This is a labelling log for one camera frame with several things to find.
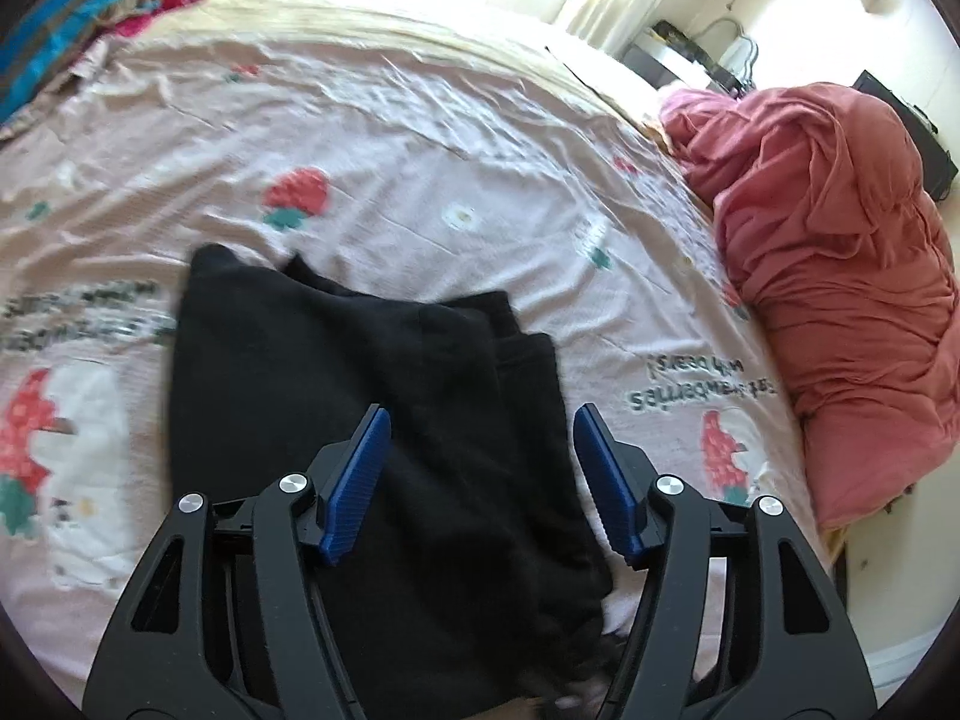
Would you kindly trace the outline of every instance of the pink bedsheet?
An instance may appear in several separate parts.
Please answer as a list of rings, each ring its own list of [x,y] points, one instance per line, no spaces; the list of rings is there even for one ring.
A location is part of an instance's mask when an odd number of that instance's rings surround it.
[[[875,512],[960,436],[957,280],[919,153],[885,103],[832,84],[681,91],[661,117],[766,327],[820,525]]]

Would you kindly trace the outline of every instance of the metal screw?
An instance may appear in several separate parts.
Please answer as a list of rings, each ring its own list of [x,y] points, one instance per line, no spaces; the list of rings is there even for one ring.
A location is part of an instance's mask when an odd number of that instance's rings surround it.
[[[299,493],[306,487],[306,477],[301,473],[292,473],[280,480],[280,489],[285,493]]]
[[[197,509],[203,509],[203,495],[200,493],[187,493],[176,504],[184,514],[193,514]]]
[[[676,476],[661,476],[656,480],[656,489],[664,495],[679,495],[683,492],[683,482]]]
[[[770,517],[779,517],[784,513],[784,504],[781,504],[779,499],[767,495],[765,498],[760,498],[760,510],[764,514],[770,514]]]

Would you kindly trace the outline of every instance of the bedsheet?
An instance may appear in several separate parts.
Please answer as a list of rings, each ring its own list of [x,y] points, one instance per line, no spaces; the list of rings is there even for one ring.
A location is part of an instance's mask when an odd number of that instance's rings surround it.
[[[778,495],[817,543],[760,327],[613,60],[460,0],[203,0],[76,75],[0,151],[0,600],[74,700],[170,503],[161,404],[203,242],[386,298],[507,290],[571,414],[596,403],[709,495]],[[642,576],[611,566],[626,630]]]

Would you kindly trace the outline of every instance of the floor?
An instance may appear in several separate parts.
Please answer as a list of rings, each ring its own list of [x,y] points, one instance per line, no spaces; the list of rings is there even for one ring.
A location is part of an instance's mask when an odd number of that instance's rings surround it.
[[[851,528],[850,615],[867,654],[923,637],[960,596],[960,450],[891,512]]]

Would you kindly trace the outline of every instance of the pink blanket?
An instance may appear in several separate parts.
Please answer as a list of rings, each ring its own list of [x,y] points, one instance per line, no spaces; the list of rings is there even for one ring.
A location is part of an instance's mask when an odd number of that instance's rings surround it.
[[[661,117],[766,327],[821,526],[875,512],[960,436],[957,280],[919,153],[885,103],[832,84],[681,91]]]

